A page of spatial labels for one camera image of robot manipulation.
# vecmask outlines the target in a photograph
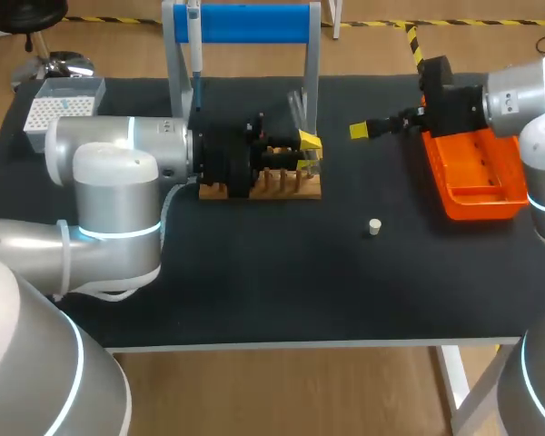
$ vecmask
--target wooden floor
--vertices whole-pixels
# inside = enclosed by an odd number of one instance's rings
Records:
[[[159,0],[71,0],[72,15],[159,18]],[[536,18],[545,0],[344,0],[344,20]],[[323,74],[412,74],[404,32],[342,29],[322,41]],[[445,54],[455,71],[483,72],[535,59],[545,27],[429,27],[426,57]],[[161,32],[147,25],[61,23],[52,50],[91,57],[98,74],[165,77]],[[206,46],[206,75],[297,75],[303,50],[290,46]],[[8,76],[28,55],[20,36],[0,38],[0,124],[11,100]],[[464,348],[474,383],[494,350]],[[131,436],[450,434],[438,367],[426,348],[129,354]],[[479,435],[498,434],[492,422]]]

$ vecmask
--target white cylinder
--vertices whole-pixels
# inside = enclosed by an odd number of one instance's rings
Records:
[[[376,218],[373,218],[370,220],[370,235],[375,236],[380,232],[380,229],[382,227],[382,222]]]

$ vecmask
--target table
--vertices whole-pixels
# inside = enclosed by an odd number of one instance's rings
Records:
[[[205,82],[192,128],[264,111],[265,127],[280,132],[299,79]],[[20,88],[0,132],[0,218],[75,224],[72,190],[50,182],[22,132],[38,86]],[[545,246],[529,211],[504,223],[449,222],[418,134],[348,138],[350,123],[419,101],[415,76],[323,78],[322,200],[199,202],[188,186],[168,214],[155,282],[125,302],[69,295],[60,308],[112,352],[515,343],[545,308]],[[169,110],[167,82],[157,79],[109,79],[100,106],[114,115]],[[371,218],[383,223],[373,238]],[[439,353],[449,390],[465,396],[458,347]]]

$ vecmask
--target orange tray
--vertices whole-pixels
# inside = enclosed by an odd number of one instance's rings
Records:
[[[529,204],[516,137],[491,129],[432,138],[422,134],[446,214],[457,221],[507,220]]]

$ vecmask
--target blue handle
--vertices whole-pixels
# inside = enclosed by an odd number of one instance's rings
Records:
[[[185,5],[173,6],[175,40],[188,42]],[[309,5],[202,5],[207,44],[307,44]]]

